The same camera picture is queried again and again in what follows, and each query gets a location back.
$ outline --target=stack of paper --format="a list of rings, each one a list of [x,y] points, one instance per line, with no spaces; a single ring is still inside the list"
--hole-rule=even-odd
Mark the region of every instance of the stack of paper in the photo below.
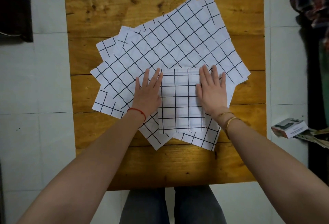
[[[220,127],[198,105],[198,68],[216,65],[227,75],[228,106],[235,86],[250,72],[236,53],[214,0],[187,0],[161,17],[98,43],[103,59],[91,74],[101,88],[93,110],[121,118],[132,106],[135,78],[159,67],[162,105],[140,127],[157,150],[172,137],[214,150]]]

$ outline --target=person's left hand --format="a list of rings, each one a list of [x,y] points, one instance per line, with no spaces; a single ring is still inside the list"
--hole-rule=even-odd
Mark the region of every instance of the person's left hand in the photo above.
[[[142,87],[139,84],[139,78],[136,78],[135,95],[132,105],[132,108],[136,108],[144,112],[146,118],[155,112],[161,105],[161,98],[158,93],[163,78],[163,73],[161,72],[159,75],[160,68],[158,68],[155,71],[150,83],[148,83],[149,72],[150,70],[146,69]]]

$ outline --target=jeans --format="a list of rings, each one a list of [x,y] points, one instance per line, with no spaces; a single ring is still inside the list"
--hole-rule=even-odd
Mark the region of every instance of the jeans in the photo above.
[[[164,188],[130,190],[120,224],[169,224]],[[175,224],[226,224],[209,185],[175,188]]]

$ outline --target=person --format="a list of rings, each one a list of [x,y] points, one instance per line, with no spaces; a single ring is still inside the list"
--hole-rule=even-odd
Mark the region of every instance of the person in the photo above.
[[[146,117],[160,105],[162,73],[142,86],[136,78],[132,107]],[[302,163],[234,117],[227,108],[225,74],[200,68],[201,106],[224,129],[243,162],[286,223],[329,223],[329,188]],[[129,110],[41,191],[19,224],[90,223],[144,115]],[[208,185],[175,188],[176,223],[226,223]],[[164,189],[131,190],[121,224],[169,223]]]

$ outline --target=wooden table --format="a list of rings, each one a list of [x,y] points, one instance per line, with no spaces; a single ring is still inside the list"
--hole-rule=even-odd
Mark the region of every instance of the wooden table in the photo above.
[[[92,110],[102,62],[96,43],[170,12],[185,0],[65,0],[77,154],[117,119]],[[236,51],[251,71],[231,110],[266,136],[264,0],[215,0]],[[214,152],[172,139],[155,151],[138,131],[109,190],[254,181],[223,131]]]

